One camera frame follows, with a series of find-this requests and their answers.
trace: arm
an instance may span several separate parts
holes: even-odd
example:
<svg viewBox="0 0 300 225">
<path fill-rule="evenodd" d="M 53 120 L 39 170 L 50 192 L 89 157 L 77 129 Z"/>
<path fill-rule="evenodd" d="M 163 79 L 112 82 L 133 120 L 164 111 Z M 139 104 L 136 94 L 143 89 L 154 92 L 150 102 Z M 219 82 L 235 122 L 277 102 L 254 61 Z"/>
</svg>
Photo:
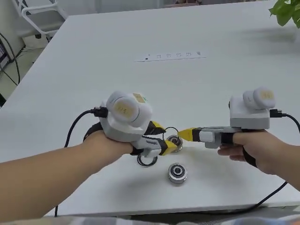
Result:
<svg viewBox="0 0 300 225">
<path fill-rule="evenodd" d="M 262 172 L 277 175 L 300 191 L 300 146 L 284 143 L 266 131 L 236 133 L 233 142 L 244 146 Z M 218 153 L 245 161 L 241 146 L 221 146 Z"/>
<path fill-rule="evenodd" d="M 92 174 L 131 152 L 129 143 L 97 131 L 75 147 L 0 164 L 0 222 L 42 217 Z"/>
</svg>

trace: hand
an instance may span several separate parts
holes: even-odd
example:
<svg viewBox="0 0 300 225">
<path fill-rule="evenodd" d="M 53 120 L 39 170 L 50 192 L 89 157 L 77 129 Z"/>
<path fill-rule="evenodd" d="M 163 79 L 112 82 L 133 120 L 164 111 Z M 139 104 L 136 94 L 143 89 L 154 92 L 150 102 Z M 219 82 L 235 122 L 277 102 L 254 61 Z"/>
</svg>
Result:
<svg viewBox="0 0 300 225">
<path fill-rule="evenodd" d="M 82 148 L 90 151 L 99 164 L 99 170 L 124 154 L 130 154 L 133 147 L 130 143 L 117 142 L 105 136 L 103 131 L 96 131 L 89 135 L 82 143 Z"/>
<path fill-rule="evenodd" d="M 256 159 L 257 168 L 267 174 L 275 174 L 276 162 L 289 147 L 267 131 L 235 133 L 233 143 L 237 146 L 222 145 L 218 154 L 229 156 L 233 161 L 245 161 L 242 147 L 244 146 L 246 152 Z"/>
</svg>

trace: cable connector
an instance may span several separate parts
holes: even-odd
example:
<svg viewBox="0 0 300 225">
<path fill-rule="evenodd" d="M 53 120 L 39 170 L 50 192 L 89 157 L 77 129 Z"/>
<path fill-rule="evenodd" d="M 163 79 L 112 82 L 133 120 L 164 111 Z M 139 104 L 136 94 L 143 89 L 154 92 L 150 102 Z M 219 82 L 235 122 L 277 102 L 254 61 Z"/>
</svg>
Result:
<svg viewBox="0 0 300 225">
<path fill-rule="evenodd" d="M 94 114 L 95 117 L 106 118 L 108 109 L 106 107 L 95 107 L 94 109 L 91 109 L 91 113 Z"/>
<path fill-rule="evenodd" d="M 280 109 L 270 109 L 270 118 L 282 118 L 284 114 Z"/>
</svg>

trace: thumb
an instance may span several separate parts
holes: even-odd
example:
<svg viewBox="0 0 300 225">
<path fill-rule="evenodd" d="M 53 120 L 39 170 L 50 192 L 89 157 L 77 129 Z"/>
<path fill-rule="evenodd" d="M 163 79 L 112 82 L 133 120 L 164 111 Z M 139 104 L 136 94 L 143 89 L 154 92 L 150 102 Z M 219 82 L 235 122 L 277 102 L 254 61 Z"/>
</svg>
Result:
<svg viewBox="0 0 300 225">
<path fill-rule="evenodd" d="M 235 133 L 232 138 L 234 144 L 245 145 L 248 142 L 247 133 Z"/>
</svg>

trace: green plant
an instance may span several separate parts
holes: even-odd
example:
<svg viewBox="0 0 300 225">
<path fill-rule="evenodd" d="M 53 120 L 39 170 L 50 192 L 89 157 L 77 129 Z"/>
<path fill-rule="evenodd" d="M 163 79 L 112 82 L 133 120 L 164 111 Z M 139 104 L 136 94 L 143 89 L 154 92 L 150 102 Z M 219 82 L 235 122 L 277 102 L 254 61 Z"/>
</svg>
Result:
<svg viewBox="0 0 300 225">
<path fill-rule="evenodd" d="M 300 0 L 278 0 L 269 11 L 276 16 L 280 26 L 286 25 L 292 18 L 297 28 L 300 28 Z"/>
</svg>

